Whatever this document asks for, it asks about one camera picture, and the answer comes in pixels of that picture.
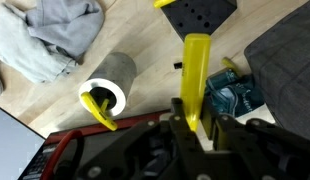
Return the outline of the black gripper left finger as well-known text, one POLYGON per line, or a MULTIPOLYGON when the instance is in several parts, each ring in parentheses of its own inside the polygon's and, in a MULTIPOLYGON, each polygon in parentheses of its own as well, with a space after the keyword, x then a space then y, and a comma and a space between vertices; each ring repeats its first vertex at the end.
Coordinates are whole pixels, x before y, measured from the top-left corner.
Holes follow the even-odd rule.
POLYGON ((171 100, 164 121, 142 121, 84 163, 76 180, 195 180, 204 155, 190 130, 183 101, 171 100))

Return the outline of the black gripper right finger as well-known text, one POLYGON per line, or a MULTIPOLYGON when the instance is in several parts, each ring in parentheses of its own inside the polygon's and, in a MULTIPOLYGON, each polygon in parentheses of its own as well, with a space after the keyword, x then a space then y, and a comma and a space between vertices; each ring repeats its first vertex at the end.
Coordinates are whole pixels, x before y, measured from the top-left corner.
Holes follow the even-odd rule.
POLYGON ((310 140, 259 118, 242 124, 209 100, 201 117, 213 142, 205 157, 213 180, 310 180, 310 140))

